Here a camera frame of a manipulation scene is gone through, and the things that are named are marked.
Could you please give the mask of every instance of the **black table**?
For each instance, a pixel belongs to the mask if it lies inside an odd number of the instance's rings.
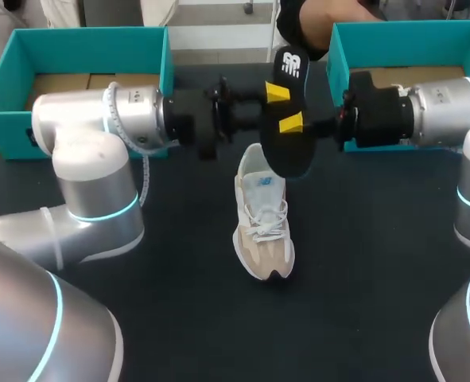
[[[178,68],[176,83],[204,87],[220,73],[249,86],[270,67]],[[323,64],[309,82],[313,113],[327,117]],[[460,156],[318,143],[309,176],[287,187],[293,277],[266,285],[231,242],[233,177],[256,138],[238,134],[217,162],[187,150],[153,160],[142,243],[60,274],[118,319],[122,381],[435,381],[430,325],[470,277],[470,251],[453,234]],[[50,161],[0,158],[0,214],[61,202]]]

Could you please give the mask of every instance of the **white sneaker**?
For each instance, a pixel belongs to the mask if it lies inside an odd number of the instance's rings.
[[[247,147],[235,177],[239,225],[233,244],[240,261],[256,279],[287,278],[295,250],[289,237],[285,180],[268,165],[261,145]]]

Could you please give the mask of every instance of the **shoe insole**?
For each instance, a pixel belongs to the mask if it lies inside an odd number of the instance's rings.
[[[259,138],[266,160],[281,177],[303,176],[313,161],[316,137],[311,129],[282,134],[279,121],[297,113],[305,115],[305,86],[309,72],[309,57],[298,47],[278,50],[274,61],[273,83],[289,89],[289,102],[269,103],[262,113]]]

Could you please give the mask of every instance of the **shoe tongue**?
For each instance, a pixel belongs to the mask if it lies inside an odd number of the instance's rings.
[[[248,173],[243,177],[242,183],[246,203],[251,208],[252,216],[256,216],[263,207],[281,209],[285,180],[276,173],[273,171]],[[263,223],[272,223],[277,219],[273,212],[262,214]]]

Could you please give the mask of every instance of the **person's arm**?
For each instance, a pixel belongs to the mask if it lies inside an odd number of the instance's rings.
[[[307,50],[311,60],[319,60],[328,51],[334,23],[345,21],[378,18],[357,0],[281,0],[277,27],[288,43]]]

